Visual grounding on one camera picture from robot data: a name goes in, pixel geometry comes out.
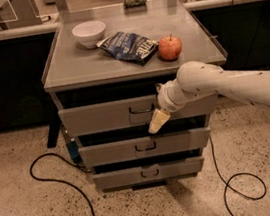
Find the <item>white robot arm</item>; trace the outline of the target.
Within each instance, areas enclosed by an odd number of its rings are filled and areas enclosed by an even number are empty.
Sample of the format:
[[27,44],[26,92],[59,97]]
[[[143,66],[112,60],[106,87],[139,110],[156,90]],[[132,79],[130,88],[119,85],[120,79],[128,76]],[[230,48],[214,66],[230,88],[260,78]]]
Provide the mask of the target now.
[[228,71],[201,62],[184,63],[176,78],[158,87],[159,107],[155,109],[149,131],[154,134],[186,104],[205,95],[221,94],[232,100],[270,109],[270,71]]

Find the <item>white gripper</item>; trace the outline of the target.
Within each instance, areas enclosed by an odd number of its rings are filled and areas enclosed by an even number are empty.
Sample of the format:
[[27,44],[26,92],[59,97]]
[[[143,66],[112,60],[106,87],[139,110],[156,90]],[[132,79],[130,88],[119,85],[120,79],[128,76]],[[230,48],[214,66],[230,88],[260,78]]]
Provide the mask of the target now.
[[159,132],[161,127],[170,119],[170,113],[179,111],[193,100],[194,94],[184,91],[177,80],[170,80],[164,84],[156,84],[160,109],[153,112],[148,131],[151,134]]

